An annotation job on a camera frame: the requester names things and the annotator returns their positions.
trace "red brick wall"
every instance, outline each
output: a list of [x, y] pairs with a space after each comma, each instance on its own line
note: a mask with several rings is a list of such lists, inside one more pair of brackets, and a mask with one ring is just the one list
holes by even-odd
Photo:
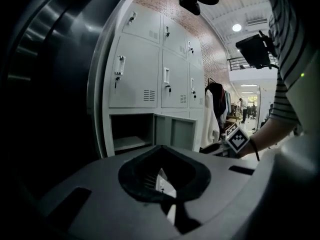
[[171, 18], [197, 37], [201, 44], [205, 86], [207, 86], [208, 78], [212, 78], [222, 84], [223, 88], [230, 93], [231, 102], [239, 100], [230, 85], [229, 62], [225, 48], [214, 30], [201, 16], [195, 16], [182, 8], [178, 0], [134, 0], [134, 3]]

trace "locker door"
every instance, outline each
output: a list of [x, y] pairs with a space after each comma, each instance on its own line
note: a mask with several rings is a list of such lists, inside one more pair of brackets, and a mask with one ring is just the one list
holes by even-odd
[[199, 152], [200, 144], [201, 144], [201, 137], [202, 137], [202, 131], [204, 127], [204, 117], [205, 117], [205, 111], [202, 110], [190, 110], [190, 118], [198, 120], [197, 127], [195, 130], [195, 144], [193, 151]]
[[188, 106], [187, 62], [166, 50], [162, 65], [162, 108], [186, 108]]
[[191, 34], [187, 34], [187, 52], [189, 62], [196, 66], [198, 69], [203, 70], [203, 60], [201, 53], [201, 46], [199, 40], [192, 36]]
[[158, 64], [158, 47], [133, 35], [122, 35], [113, 60], [109, 107], [156, 108]]
[[205, 104], [204, 72], [191, 63], [190, 66], [190, 108], [203, 108]]
[[160, 13], [133, 4], [124, 23], [122, 32], [135, 35], [157, 44], [160, 43]]
[[174, 116], [174, 117], [179, 117], [179, 118], [189, 118], [189, 112], [184, 111], [184, 112], [162, 112], [162, 115], [167, 115], [167, 116]]
[[163, 46], [187, 57], [185, 29], [167, 17], [164, 17]]
[[194, 150], [198, 120], [154, 114], [154, 144]]

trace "person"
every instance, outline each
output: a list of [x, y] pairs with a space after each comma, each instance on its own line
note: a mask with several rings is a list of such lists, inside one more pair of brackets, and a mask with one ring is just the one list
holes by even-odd
[[252, 106], [252, 117], [255, 118], [257, 115], [257, 107], [255, 104]]
[[[272, 8], [272, 17], [269, 21], [270, 35], [279, 70], [269, 120], [250, 137], [258, 151], [282, 140], [299, 123], [286, 92], [319, 51], [319, 37], [315, 34], [318, 30], [311, 20], [310, 12], [310, 8], [317, 7], [317, 0], [269, 1]], [[253, 152], [254, 148], [249, 142], [239, 155], [243, 157]]]
[[266, 120], [265, 120], [265, 121], [267, 121], [267, 120], [270, 118], [273, 107], [274, 107], [274, 104], [271, 103], [271, 104], [270, 104], [270, 108], [269, 108], [268, 112], [266, 113], [266, 116], [265, 116], [265, 119], [266, 119]]
[[251, 110], [252, 110], [252, 107], [250, 107], [250, 106], [248, 105], [248, 107], [247, 107], [247, 109], [246, 109], [246, 116], [247, 116], [248, 118], [250, 118]]
[[241, 102], [240, 106], [241, 106], [241, 109], [242, 109], [242, 121], [241, 121], [241, 124], [244, 124], [245, 121], [246, 121], [247, 112], [248, 112], [247, 103], [242, 98], [240, 98], [239, 101]]

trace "white garment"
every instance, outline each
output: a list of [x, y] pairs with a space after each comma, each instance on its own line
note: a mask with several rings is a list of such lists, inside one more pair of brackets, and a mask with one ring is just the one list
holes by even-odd
[[228, 114], [227, 96], [224, 95], [224, 98], [225, 98], [225, 104], [227, 104], [227, 106], [225, 106], [225, 110], [224, 110], [223, 114], [220, 115], [220, 119], [219, 119], [220, 125], [221, 125], [222, 127], [224, 126], [224, 124], [225, 124], [225, 122], [226, 122], [227, 114]]
[[247, 102], [244, 99], [241, 101], [241, 109], [242, 110], [246, 110], [247, 109]]
[[205, 93], [204, 119], [200, 147], [205, 148], [219, 140], [219, 125], [214, 112], [214, 97], [210, 90]]

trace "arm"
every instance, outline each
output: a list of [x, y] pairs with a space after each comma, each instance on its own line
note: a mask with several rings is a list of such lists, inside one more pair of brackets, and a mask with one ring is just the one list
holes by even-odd
[[[260, 151], [281, 141], [295, 128], [295, 126], [295, 123], [270, 118], [260, 130], [251, 136], [250, 139], [254, 141], [258, 151]], [[244, 157], [254, 152], [255, 150], [249, 142], [241, 150], [239, 155], [240, 157]]]
[[[251, 139], [258, 151], [270, 147], [286, 137], [298, 124], [297, 115], [287, 99], [287, 87], [281, 78], [280, 71], [277, 75], [276, 90], [273, 108], [268, 121], [259, 129]], [[240, 151], [240, 157], [254, 153], [250, 142]]]

